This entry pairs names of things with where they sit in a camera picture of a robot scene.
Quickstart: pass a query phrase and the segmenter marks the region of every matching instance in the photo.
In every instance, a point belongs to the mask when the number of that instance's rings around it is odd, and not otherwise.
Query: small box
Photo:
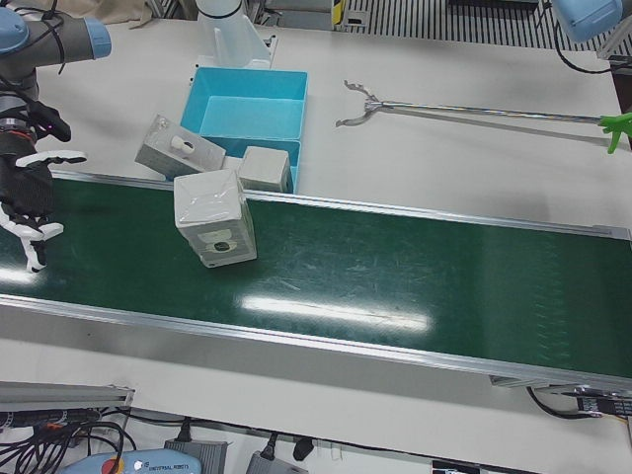
[[[257,258],[252,217],[234,171],[176,178],[174,210],[176,227],[205,266]]]
[[[287,193],[292,189],[291,179],[286,151],[259,146],[246,148],[239,168],[239,180],[245,190]]]
[[[309,474],[309,472],[278,458],[266,459],[262,457],[260,451],[257,451],[250,458],[246,474]]]
[[[135,161],[173,180],[177,176],[219,170],[225,154],[226,150],[220,146],[156,116]]]

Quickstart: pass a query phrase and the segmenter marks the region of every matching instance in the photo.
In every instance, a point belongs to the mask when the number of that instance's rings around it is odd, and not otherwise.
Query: white tabletop
[[[110,58],[69,64],[61,76],[39,73],[42,98],[74,136],[39,148],[88,152],[90,162],[75,170],[157,178],[133,158],[155,114],[181,116],[196,25],[111,32]],[[361,110],[343,79],[385,99],[602,115],[618,112],[610,78],[571,72],[551,51],[275,33],[275,67],[310,73],[300,193],[632,227],[632,157],[607,156],[588,125],[491,127],[382,114],[334,128]],[[571,56],[602,66],[590,53]],[[536,472],[606,473],[632,463],[623,424],[553,419],[523,390],[492,387],[479,375],[20,311],[0,314],[0,328],[0,358],[13,362],[0,364],[0,379],[126,385],[148,409]]]
[[[159,178],[133,162],[157,113],[179,121],[200,51],[193,24],[112,27],[114,54],[39,73],[41,95],[89,153],[73,169]],[[553,51],[327,32],[271,30],[274,67],[309,72],[298,192],[557,223],[632,227],[632,155],[607,155],[595,125],[524,119],[361,115],[363,97],[583,116],[618,115],[608,75],[580,74]],[[571,54],[602,68],[591,53]],[[40,147],[60,144],[45,140]]]

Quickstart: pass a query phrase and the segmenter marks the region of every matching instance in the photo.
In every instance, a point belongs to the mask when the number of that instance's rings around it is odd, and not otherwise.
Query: robotic hand
[[[70,127],[58,111],[38,100],[36,67],[97,59],[111,48],[108,31],[96,20],[37,7],[0,7],[0,226],[20,239],[31,272],[46,265],[46,240],[63,232],[61,224],[49,221],[48,165],[86,160],[77,151],[36,152],[37,140],[45,136],[70,140]]]
[[[52,213],[51,163],[86,160],[76,151],[36,153],[33,143],[18,133],[0,134],[0,226],[17,236],[27,256],[27,268],[39,272],[46,265],[45,241],[63,232],[49,222]]]

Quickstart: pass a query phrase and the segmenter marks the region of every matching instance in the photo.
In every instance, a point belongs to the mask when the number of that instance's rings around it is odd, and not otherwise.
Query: metal rod
[[[375,102],[371,100],[367,100],[364,104],[364,110],[368,113],[375,112],[378,109],[392,109],[392,110],[403,110],[403,111],[454,112],[458,114],[471,114],[471,115],[477,115],[477,116],[497,116],[497,117],[510,117],[514,119],[571,121],[574,123],[591,123],[591,124],[597,124],[597,125],[601,123],[601,118],[599,117],[562,116],[562,115],[557,115],[557,114],[544,114],[540,112],[497,111],[494,109],[480,109],[476,107],[430,106],[426,104],[407,104],[403,102]]]

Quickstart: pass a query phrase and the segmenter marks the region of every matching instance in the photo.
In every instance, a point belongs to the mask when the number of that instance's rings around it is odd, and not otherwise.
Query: blue tray
[[[287,151],[296,186],[306,97],[306,72],[203,67],[181,124],[229,156],[248,146]]]

